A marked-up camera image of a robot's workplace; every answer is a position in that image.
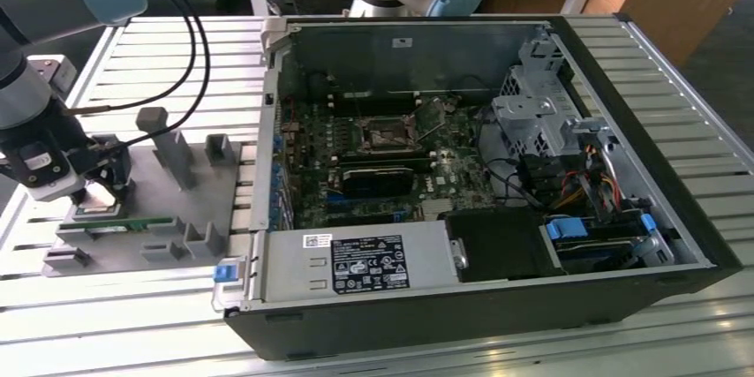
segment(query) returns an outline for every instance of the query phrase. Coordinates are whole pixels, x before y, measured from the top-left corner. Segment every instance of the motherboard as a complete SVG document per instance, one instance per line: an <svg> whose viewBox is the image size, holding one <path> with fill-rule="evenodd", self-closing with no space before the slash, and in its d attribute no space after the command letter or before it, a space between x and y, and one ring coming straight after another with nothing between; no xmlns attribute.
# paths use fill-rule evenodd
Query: motherboard
<svg viewBox="0 0 754 377"><path fill-rule="evenodd" d="M394 96L378 109L369 94L285 103L297 229L431 221L495 204L477 148L479 106L453 94Z"/></svg>

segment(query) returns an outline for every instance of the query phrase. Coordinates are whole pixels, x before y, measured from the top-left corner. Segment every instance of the power supply label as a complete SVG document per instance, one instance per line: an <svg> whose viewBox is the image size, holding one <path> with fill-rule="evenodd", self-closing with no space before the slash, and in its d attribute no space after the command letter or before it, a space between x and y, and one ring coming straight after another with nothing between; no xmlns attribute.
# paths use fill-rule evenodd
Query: power supply label
<svg viewBox="0 0 754 377"><path fill-rule="evenodd" d="M401 236L333 240L330 251L338 295L411 287Z"/></svg>

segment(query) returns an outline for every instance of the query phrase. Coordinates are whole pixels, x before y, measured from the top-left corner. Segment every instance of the barcode sticker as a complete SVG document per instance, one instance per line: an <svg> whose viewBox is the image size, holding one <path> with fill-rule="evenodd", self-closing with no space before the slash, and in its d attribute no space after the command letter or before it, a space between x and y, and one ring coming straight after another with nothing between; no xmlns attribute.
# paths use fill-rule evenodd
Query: barcode sticker
<svg viewBox="0 0 754 377"><path fill-rule="evenodd" d="M333 241L331 234L306 234L305 248L311 249L315 247L330 247L331 241Z"/></svg>

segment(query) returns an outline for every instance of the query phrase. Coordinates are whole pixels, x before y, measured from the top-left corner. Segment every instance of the white label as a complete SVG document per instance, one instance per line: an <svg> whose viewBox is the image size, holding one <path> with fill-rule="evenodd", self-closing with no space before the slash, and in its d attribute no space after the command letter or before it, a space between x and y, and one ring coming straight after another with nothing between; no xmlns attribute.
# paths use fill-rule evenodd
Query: white label
<svg viewBox="0 0 754 377"><path fill-rule="evenodd" d="M306 234L305 235L305 248L330 247L333 241L331 234Z"/></svg>
<svg viewBox="0 0 754 377"><path fill-rule="evenodd" d="M42 154L39 156L35 156L34 158L28 158L24 162L26 167L30 170L36 171L52 163L52 157L50 156L50 154Z"/></svg>
<svg viewBox="0 0 754 377"><path fill-rule="evenodd" d="M393 39L393 49L410 48L414 46L414 39Z"/></svg>
<svg viewBox="0 0 754 377"><path fill-rule="evenodd" d="M102 229L90 229L92 234L107 234L107 233L127 233L128 229L123 226L116 227L103 227Z"/></svg>

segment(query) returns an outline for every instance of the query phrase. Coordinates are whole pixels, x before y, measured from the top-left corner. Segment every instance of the green circuit board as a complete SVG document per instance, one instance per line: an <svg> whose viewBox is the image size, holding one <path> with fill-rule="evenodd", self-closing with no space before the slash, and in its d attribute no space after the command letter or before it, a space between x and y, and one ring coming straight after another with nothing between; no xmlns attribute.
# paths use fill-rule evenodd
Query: green circuit board
<svg viewBox="0 0 754 377"><path fill-rule="evenodd" d="M474 145L478 107L457 108L447 96L422 96L421 101L423 106L405 116L337 117L323 104L297 104L285 109L282 129L295 228L437 219L437 214L426 214L423 208L431 200L443 200L439 204L455 210L495 204ZM421 151L429 159L382 161L378 158L386 151L399 155ZM347 199L338 180L349 164L335 159L370 155L377 160L367 168L383 163L399 168L411 161L431 163L414 174L409 193Z"/></svg>

